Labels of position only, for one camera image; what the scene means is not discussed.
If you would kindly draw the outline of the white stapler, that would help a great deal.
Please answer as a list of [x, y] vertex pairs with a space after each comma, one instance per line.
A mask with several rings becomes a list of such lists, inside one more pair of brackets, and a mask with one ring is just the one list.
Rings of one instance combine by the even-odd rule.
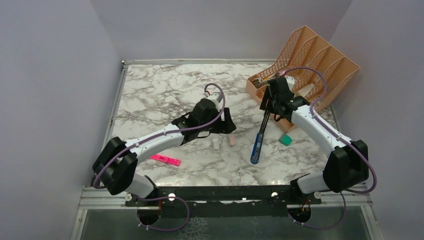
[[220, 140], [218, 138], [212, 139], [212, 147], [213, 147], [213, 150], [216, 152], [220, 150]]

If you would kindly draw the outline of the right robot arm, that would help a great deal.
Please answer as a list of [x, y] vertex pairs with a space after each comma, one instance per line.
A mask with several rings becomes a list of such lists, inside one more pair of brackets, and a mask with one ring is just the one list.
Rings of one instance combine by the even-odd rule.
[[302, 129], [327, 156], [323, 170], [290, 182], [292, 202], [300, 204], [314, 192], [340, 193], [369, 178], [365, 142], [353, 141], [328, 124], [305, 98], [291, 92], [285, 77], [267, 81], [260, 109]]

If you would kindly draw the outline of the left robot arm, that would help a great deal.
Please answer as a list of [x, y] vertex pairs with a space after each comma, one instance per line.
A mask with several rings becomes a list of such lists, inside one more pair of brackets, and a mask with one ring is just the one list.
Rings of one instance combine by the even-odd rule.
[[128, 192], [144, 205], [157, 200], [155, 184], [148, 176], [136, 174], [138, 164], [167, 149], [200, 138], [200, 133], [231, 134], [236, 130], [230, 109], [218, 110], [218, 102], [203, 98], [192, 111], [174, 119], [161, 130], [132, 140], [110, 139], [95, 160], [93, 186], [100, 183], [112, 195]]

